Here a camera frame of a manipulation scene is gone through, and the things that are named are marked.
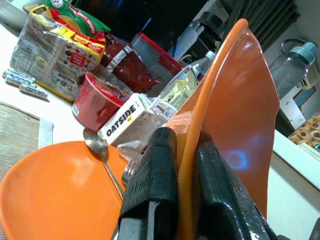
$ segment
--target table surface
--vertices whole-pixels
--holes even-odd
[[[1,71],[9,67],[9,60],[18,36],[19,32],[0,22]],[[72,104],[51,92],[48,94],[48,100],[49,102],[46,102],[22,94],[16,87],[9,86],[0,80],[0,102],[53,122],[54,144],[82,141],[84,127],[73,116]],[[286,152],[282,151],[282,144],[281,142],[275,146],[280,156],[278,152]],[[320,217],[320,192],[300,174],[283,159],[275,154],[272,155],[268,180],[267,220],[276,234],[283,234],[293,240],[309,239],[316,219]]]

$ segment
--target kitchen counter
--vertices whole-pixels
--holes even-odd
[[[0,70],[9,67],[18,35],[18,32],[0,22]],[[82,141],[84,127],[73,116],[72,104],[50,92],[48,100],[49,102],[46,102],[22,94],[17,88],[0,80],[0,102],[53,122],[54,144]],[[298,155],[294,154],[297,149],[301,149],[293,143],[290,144],[287,138],[283,139],[279,134],[276,131],[273,147],[275,153],[272,155],[269,172],[267,220],[276,234],[285,235],[293,240],[306,240],[309,239],[313,226],[320,217],[320,162],[316,162],[315,159],[313,162],[308,158],[308,164],[302,164],[300,158],[306,157],[303,152],[298,151]]]

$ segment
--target oatside box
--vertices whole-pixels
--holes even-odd
[[[147,107],[148,103],[140,98],[138,93],[132,94],[98,134],[115,147],[149,137],[146,131],[154,114],[148,111]]]

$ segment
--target spoon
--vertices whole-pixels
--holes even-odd
[[[121,186],[119,185],[116,177],[112,174],[111,169],[109,168],[107,161],[106,161],[106,158],[109,155],[107,143],[105,142],[105,140],[103,140],[101,137],[99,137],[95,131],[93,131],[89,128],[85,128],[83,130],[83,137],[84,137],[84,142],[87,145],[87,147],[90,148],[95,153],[102,156],[103,165],[104,165],[106,171],[108,172],[117,192],[119,193],[121,200],[123,200],[125,193],[122,190]]]

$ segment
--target orange plastic plate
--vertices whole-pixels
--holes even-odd
[[[108,164],[120,183],[127,162],[109,146]],[[106,240],[122,201],[99,156],[84,141],[41,148],[4,177],[0,217],[9,240]]]

